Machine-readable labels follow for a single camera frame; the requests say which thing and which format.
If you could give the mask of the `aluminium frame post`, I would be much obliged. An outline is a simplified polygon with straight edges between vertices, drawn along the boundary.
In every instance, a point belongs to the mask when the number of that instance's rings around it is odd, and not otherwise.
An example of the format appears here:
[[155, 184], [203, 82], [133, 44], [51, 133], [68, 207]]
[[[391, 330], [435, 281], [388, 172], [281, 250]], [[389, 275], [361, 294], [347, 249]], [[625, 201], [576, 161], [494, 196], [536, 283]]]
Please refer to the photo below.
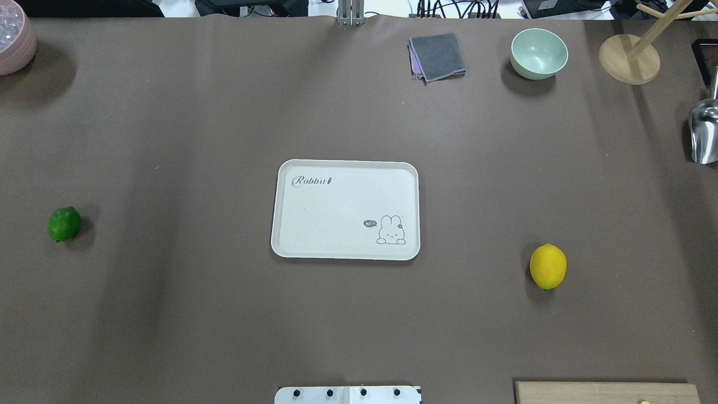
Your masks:
[[343, 26], [361, 26], [366, 23], [364, 0], [338, 0], [338, 24]]

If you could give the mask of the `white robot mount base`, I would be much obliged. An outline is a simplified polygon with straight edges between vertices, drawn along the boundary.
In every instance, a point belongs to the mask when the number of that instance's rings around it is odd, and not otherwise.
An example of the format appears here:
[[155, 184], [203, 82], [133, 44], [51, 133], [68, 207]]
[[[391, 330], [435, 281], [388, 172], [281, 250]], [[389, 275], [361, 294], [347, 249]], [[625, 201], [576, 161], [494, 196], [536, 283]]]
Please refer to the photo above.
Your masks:
[[352, 385], [279, 388], [274, 403], [421, 403], [411, 385]]

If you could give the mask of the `green lime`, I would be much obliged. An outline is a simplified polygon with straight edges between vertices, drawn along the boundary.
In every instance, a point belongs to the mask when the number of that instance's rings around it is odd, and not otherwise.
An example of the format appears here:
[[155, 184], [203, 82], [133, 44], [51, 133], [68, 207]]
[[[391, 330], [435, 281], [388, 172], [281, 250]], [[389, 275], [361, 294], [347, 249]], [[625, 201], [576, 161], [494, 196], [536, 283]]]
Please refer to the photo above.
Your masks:
[[47, 233], [57, 242], [74, 238], [81, 227], [81, 215], [73, 207], [68, 206], [55, 210], [47, 222]]

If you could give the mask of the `wooden cup stand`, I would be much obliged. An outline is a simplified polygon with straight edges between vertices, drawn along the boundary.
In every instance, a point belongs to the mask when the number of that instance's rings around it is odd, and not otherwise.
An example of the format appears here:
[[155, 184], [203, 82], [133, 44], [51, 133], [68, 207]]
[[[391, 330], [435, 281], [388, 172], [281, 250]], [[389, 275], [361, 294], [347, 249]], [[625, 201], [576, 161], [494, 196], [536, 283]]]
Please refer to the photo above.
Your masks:
[[710, 3], [713, 5], [710, 10], [690, 12], [684, 11], [690, 1], [675, 1], [665, 12], [639, 3], [637, 9], [654, 16], [655, 23], [641, 38], [633, 34], [615, 34], [605, 39], [599, 48], [601, 66], [624, 84], [648, 84], [657, 76], [661, 66], [659, 54], [652, 46], [653, 41], [675, 20], [717, 13], [716, 1]]

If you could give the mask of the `white rabbit print tray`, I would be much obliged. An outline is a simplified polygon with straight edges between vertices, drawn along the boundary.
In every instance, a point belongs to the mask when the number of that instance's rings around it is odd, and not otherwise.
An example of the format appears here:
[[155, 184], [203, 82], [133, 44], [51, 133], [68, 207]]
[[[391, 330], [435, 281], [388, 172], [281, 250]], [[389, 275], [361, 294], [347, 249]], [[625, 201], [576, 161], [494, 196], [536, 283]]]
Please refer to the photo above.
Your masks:
[[271, 248], [283, 258], [415, 258], [421, 248], [418, 171], [397, 162], [285, 161]]

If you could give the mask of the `wooden cutting board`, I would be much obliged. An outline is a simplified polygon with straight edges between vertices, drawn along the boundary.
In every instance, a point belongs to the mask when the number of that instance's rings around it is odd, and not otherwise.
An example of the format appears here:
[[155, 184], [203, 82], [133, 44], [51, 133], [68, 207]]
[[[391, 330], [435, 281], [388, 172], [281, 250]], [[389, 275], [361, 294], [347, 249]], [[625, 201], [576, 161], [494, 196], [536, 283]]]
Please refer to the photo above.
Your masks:
[[515, 382], [517, 403], [700, 403], [689, 383]]

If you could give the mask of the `yellow lemon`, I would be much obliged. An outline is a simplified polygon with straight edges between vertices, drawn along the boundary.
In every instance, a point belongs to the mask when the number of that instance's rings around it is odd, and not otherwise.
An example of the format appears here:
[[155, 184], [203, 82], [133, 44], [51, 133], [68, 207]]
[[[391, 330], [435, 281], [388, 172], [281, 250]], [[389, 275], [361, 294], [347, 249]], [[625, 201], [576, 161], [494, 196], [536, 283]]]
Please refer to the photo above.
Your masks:
[[567, 256], [555, 245], [539, 246], [531, 255], [529, 273], [531, 278], [544, 291], [558, 287], [567, 273]]

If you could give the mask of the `pink bowl with ice cubes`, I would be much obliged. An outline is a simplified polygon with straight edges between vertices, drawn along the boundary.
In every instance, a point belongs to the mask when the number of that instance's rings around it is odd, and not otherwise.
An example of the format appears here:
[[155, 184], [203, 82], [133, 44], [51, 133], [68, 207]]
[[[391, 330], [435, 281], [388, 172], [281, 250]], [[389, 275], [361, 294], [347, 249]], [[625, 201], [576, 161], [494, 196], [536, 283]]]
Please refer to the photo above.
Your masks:
[[27, 66], [36, 54], [38, 36], [23, 8], [1, 1], [1, 76]]

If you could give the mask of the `mint green bowl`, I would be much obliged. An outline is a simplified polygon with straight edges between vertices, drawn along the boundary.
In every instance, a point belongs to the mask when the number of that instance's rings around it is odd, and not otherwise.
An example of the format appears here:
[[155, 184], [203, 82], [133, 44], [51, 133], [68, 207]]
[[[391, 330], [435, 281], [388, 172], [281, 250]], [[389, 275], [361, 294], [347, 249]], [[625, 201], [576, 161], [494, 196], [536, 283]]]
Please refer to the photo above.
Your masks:
[[555, 76], [567, 64], [568, 48], [552, 31], [531, 28], [516, 34], [510, 44], [510, 64], [529, 80]]

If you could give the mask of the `grey folded cloth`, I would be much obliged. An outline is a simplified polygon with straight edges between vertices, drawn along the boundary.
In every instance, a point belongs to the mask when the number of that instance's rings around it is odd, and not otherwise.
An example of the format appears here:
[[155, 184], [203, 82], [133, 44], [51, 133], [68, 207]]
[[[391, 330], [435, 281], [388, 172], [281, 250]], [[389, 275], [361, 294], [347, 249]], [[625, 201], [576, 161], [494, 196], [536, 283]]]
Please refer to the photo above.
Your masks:
[[466, 72], [455, 33], [410, 38], [408, 51], [411, 75], [426, 84]]

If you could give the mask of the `metal scoop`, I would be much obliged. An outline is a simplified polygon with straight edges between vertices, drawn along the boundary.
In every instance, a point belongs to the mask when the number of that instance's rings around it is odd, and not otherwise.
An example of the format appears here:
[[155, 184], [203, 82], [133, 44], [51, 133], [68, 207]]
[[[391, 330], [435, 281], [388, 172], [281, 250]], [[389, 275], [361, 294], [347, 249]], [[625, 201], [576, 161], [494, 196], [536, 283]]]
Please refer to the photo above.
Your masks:
[[717, 69], [711, 79], [708, 99], [701, 100], [691, 110], [690, 131], [692, 159], [695, 163], [717, 161]]

